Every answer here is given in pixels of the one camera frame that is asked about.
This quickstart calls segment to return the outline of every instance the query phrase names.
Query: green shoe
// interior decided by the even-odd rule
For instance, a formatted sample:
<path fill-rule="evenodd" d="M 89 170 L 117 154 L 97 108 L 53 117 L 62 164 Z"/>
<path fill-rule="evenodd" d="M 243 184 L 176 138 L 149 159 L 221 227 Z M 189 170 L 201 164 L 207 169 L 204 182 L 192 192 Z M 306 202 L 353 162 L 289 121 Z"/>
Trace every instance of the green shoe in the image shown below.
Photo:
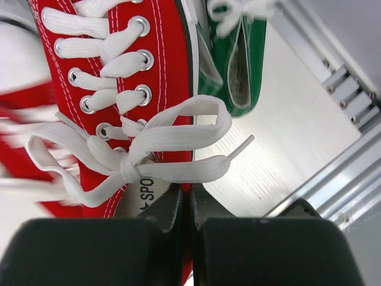
<path fill-rule="evenodd" d="M 212 55 L 224 85 L 217 93 L 232 116 L 250 112 L 262 82 L 266 18 L 274 0 L 207 0 Z"/>
<path fill-rule="evenodd" d="M 216 96 L 223 81 L 211 55 L 211 42 L 205 0 L 193 0 L 197 14 L 197 36 L 199 49 L 198 94 Z"/>

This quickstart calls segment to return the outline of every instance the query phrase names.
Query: black object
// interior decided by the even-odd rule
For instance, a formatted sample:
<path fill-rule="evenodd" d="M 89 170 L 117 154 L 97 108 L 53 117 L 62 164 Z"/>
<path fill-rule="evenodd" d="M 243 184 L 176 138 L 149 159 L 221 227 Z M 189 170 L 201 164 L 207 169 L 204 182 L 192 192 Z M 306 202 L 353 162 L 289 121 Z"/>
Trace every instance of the black object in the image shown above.
<path fill-rule="evenodd" d="M 180 285 L 189 225 L 195 285 L 364 285 L 341 232 L 306 201 L 282 217 L 238 219 L 201 184 L 189 200 L 172 185 L 136 219 L 30 221 L 0 285 Z"/>

